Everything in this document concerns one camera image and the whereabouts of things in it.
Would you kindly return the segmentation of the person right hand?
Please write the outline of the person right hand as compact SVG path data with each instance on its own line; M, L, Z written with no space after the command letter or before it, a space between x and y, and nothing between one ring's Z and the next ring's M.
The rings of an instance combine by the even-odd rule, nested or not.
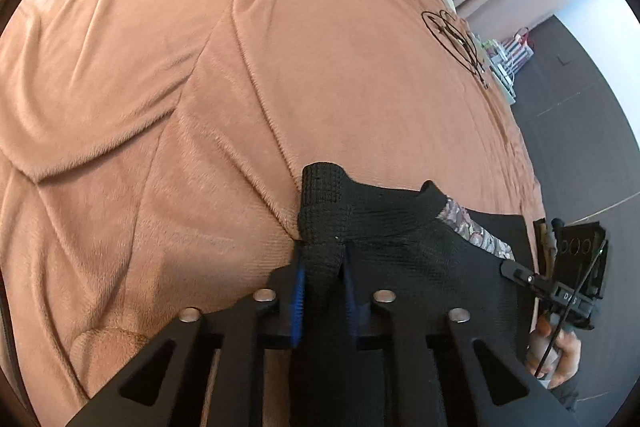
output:
M577 375L582 342L574 332L561 329L553 336L554 327L548 317L538 317L529 335L525 366L546 389L554 389Z

